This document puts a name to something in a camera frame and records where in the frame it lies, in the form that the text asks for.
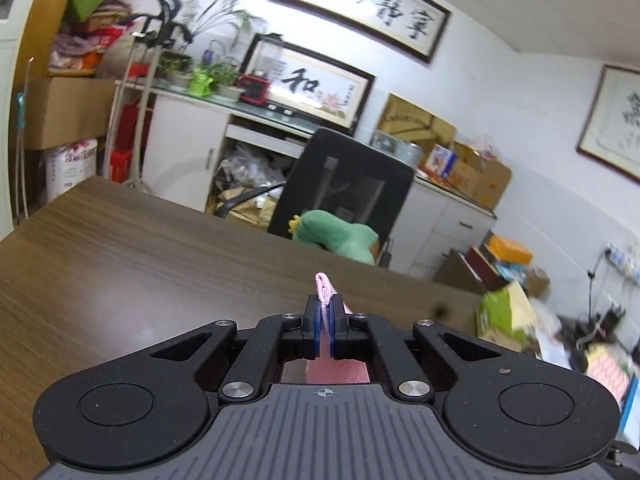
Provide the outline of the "pink fluffy towel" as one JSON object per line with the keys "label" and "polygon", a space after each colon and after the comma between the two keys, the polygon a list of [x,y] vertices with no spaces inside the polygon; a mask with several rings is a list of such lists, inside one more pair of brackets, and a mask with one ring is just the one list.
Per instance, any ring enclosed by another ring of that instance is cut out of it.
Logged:
{"label": "pink fluffy towel", "polygon": [[304,363],[304,381],[306,384],[366,384],[370,382],[367,365],[357,360],[336,360],[333,356],[332,330],[335,326],[335,312],[352,314],[344,304],[337,308],[331,306],[331,300],[337,294],[329,277],[322,272],[314,276],[316,296],[319,305],[314,313],[319,315],[318,356]]}

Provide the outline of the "green tissue box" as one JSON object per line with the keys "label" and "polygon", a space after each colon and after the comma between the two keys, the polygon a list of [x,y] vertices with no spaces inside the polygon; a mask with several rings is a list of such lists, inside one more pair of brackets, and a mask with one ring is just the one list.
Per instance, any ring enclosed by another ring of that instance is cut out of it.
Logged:
{"label": "green tissue box", "polygon": [[519,282],[486,292],[475,321],[480,339],[521,353],[535,349],[537,315]]}

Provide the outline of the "white side cabinet with drawers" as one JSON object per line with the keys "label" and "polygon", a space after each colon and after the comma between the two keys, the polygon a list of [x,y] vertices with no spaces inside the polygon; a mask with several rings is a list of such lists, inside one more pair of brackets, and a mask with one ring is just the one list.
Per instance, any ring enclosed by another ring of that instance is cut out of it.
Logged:
{"label": "white side cabinet with drawers", "polygon": [[432,278],[450,252],[480,244],[496,220],[493,212],[416,177],[390,233],[388,268]]}

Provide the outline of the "black office chair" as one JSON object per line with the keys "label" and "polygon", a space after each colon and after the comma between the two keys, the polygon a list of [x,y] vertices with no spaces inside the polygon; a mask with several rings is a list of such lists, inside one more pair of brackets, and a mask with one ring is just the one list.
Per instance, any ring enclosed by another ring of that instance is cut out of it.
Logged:
{"label": "black office chair", "polygon": [[318,129],[285,181],[260,186],[224,200],[214,212],[227,218],[232,209],[271,191],[281,192],[267,226],[269,234],[292,240],[288,222],[310,210],[324,210],[378,234],[375,266],[390,265],[390,233],[410,191],[414,169],[351,136]]}

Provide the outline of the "cardboard box with red letters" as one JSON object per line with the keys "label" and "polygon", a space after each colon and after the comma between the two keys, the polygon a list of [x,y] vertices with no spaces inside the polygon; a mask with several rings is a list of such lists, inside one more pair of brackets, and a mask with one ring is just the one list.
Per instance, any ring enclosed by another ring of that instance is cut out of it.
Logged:
{"label": "cardboard box with red letters", "polygon": [[512,170],[497,159],[487,159],[470,146],[452,144],[454,162],[446,180],[473,203],[495,210],[508,187]]}

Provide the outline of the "white low cabinet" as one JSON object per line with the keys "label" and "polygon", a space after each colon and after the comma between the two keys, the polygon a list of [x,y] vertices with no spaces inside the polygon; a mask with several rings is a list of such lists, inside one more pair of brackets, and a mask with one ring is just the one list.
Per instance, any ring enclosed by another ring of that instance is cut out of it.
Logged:
{"label": "white low cabinet", "polygon": [[168,86],[150,89],[146,148],[134,156],[129,184],[203,211],[224,152],[235,141],[298,159],[318,126],[244,103],[194,98]]}

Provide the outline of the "flat brown cardboard sheet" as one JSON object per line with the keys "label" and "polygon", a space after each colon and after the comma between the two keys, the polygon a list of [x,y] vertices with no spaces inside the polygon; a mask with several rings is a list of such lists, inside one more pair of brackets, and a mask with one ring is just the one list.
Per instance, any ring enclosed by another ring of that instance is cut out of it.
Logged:
{"label": "flat brown cardboard sheet", "polygon": [[450,122],[393,93],[386,99],[376,128],[398,140],[416,144],[424,154],[436,144],[446,148],[457,134],[457,127]]}

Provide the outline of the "white printed sack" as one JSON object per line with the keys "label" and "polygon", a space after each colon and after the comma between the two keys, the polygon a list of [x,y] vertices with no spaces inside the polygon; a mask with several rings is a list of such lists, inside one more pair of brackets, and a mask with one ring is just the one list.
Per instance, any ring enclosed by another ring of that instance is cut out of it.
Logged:
{"label": "white printed sack", "polygon": [[88,139],[44,152],[42,161],[47,203],[96,175],[98,146],[98,140]]}

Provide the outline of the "red base blender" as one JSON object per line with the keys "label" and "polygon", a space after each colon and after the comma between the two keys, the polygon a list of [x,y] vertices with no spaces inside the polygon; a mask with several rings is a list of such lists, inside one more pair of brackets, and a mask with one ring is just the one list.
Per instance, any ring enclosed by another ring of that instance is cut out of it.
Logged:
{"label": "red base blender", "polygon": [[272,58],[265,41],[256,41],[241,65],[238,87],[242,90],[240,100],[252,105],[265,103],[270,86]]}

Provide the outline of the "framed calligraphy with lotus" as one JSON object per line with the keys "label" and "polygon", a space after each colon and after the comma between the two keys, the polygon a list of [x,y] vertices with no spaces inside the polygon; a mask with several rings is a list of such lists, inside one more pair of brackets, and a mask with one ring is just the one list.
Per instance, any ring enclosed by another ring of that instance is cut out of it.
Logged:
{"label": "framed calligraphy with lotus", "polygon": [[290,112],[347,134],[355,132],[374,75],[276,34],[255,35],[247,52],[259,40],[270,47],[272,67],[265,103],[255,106]]}

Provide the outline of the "green watering can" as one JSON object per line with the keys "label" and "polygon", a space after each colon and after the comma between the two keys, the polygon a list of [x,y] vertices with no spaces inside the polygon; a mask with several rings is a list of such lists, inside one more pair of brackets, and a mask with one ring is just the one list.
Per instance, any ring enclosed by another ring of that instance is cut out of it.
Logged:
{"label": "green watering can", "polygon": [[186,92],[188,92],[189,96],[194,96],[194,98],[205,99],[212,93],[212,90],[210,90],[212,82],[213,78],[207,70],[194,70]]}

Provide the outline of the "potted green plant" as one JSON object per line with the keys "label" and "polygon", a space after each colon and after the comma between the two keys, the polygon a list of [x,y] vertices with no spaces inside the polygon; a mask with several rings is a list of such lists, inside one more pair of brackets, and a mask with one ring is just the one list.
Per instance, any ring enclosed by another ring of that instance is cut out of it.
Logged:
{"label": "potted green plant", "polygon": [[213,96],[238,102],[244,90],[239,87],[241,72],[235,62],[218,62],[207,69],[210,78],[210,91]]}

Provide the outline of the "large brown cardboard box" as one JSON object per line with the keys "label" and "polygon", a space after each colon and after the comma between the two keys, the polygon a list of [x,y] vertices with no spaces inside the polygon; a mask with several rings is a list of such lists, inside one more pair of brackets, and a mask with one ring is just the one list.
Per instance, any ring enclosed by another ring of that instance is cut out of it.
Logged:
{"label": "large brown cardboard box", "polygon": [[27,92],[25,148],[44,151],[107,133],[115,93],[111,79],[53,77]]}

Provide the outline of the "mop with teal clip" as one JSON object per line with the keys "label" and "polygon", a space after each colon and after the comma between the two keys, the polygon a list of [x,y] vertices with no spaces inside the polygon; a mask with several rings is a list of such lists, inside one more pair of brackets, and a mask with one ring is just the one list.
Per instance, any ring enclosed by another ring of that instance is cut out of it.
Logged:
{"label": "mop with teal clip", "polygon": [[25,127],[26,127],[26,107],[28,100],[28,88],[30,72],[34,57],[31,56],[25,66],[25,76],[23,87],[16,95],[17,118],[16,118],[16,145],[15,145],[15,166],[14,166],[14,206],[15,223],[19,226],[29,217],[28,201],[26,192],[26,155],[25,155]]}

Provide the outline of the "framed picture on right wall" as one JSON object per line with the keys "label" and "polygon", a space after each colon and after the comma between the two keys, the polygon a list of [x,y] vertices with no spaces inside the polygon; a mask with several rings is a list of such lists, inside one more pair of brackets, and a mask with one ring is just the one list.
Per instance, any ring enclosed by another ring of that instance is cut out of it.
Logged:
{"label": "framed picture on right wall", "polygon": [[639,181],[639,71],[603,65],[576,146],[579,154]]}

